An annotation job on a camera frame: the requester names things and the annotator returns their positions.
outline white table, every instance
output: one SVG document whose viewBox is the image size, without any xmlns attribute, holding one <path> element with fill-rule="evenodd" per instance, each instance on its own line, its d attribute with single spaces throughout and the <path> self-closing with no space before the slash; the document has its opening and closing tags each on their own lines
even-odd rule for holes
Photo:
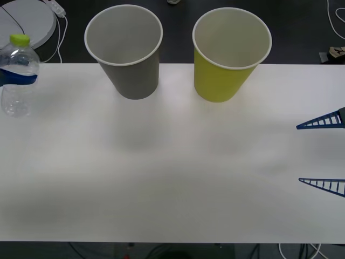
<svg viewBox="0 0 345 259">
<path fill-rule="evenodd" d="M 0 112 L 0 240 L 345 243 L 345 67 L 259 65 L 228 102 L 162 64 L 143 100 L 98 64 L 42 65 L 32 116 Z"/>
</svg>

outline dark floor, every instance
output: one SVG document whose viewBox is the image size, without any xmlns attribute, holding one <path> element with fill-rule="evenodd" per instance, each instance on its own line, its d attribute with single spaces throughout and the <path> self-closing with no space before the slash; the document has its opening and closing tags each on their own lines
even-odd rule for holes
<svg viewBox="0 0 345 259">
<path fill-rule="evenodd" d="M 127 249 L 126 243 L 73 243 L 77 251 L 86 259 L 122 259 L 125 254 L 130 259 L 145 259 L 148 253 L 159 244 L 141 243 L 136 244 L 131 250 Z M 172 244 L 166 245 L 163 251 L 184 250 L 193 255 L 193 259 L 278 259 L 281 258 L 276 244 L 261 244 L 260 253 L 251 252 L 255 244 L 222 245 L 220 248 L 214 244 Z M 12 259 L 82 259 L 65 242 L 1 242 L 0 258 Z M 299 244 L 283 244 L 282 251 L 287 259 L 299 258 Z M 329 259 L 344 259 L 345 247 L 331 244 L 324 244 L 321 252 Z M 314 250 L 308 247 L 308 255 L 311 256 Z"/>
<path fill-rule="evenodd" d="M 0 0 L 5 4 L 9 0 Z M 87 53 L 83 35 L 91 18 L 101 10 L 118 4 L 137 4 L 153 11 L 161 20 L 164 38 L 161 45 L 162 63 L 192 63 L 192 28 L 200 16 L 209 10 L 232 6 L 258 15 L 270 28 L 273 37 L 271 54 L 265 63 L 276 64 L 319 64 L 319 52 L 326 52 L 330 46 L 345 46 L 331 29 L 326 10 L 326 0 L 184 0 L 176 6 L 166 0 L 58 0 L 67 12 L 69 26 L 61 47 L 64 63 L 93 63 Z M 335 9 L 345 7 L 344 0 L 330 0 L 330 14 L 337 31 L 345 36 L 345 24 L 334 14 Z M 53 54 L 57 44 L 57 29 L 53 37 L 37 49 L 42 60 Z M 59 61 L 57 55 L 51 60 Z M 157 244 L 137 244 L 131 251 L 121 243 L 74 243 L 75 248 L 86 258 L 123 258 L 130 253 L 131 259 L 145 258 Z M 232 247 L 214 244 L 174 245 L 183 249 L 202 251 L 203 258 L 232 258 Z M 254 244 L 236 244 L 236 259 L 247 259 Z M 298 258 L 300 246 L 283 245 L 288 259 Z M 77 259 L 81 258 L 65 242 L 0 242 L 0 258 L 13 259 Z M 331 259 L 345 258 L 345 247 L 323 245 L 321 251 Z M 260 246 L 260 258 L 281 258 L 276 244 Z"/>
<path fill-rule="evenodd" d="M 334 14 L 345 7 L 344 0 L 329 0 L 330 15 L 338 33 L 345 36 L 345 24 Z M 162 63 L 193 63 L 192 28 L 200 16 L 215 8 L 232 6 L 259 16 L 270 28 L 273 37 L 271 54 L 265 63 L 319 64 L 319 52 L 330 46 L 344 46 L 330 27 L 326 0 L 183 0 L 168 5 L 166 0 L 58 0 L 66 10 L 68 30 L 61 46 L 65 63 L 90 63 L 95 60 L 84 46 L 84 31 L 93 16 L 118 4 L 137 4 L 153 11 L 161 20 L 164 38 L 161 45 Z M 339 12 L 345 17 L 345 11 Z M 41 60 L 53 54 L 57 44 L 57 29 L 53 37 L 37 49 Z M 57 55 L 51 62 L 59 61 Z"/>
</svg>

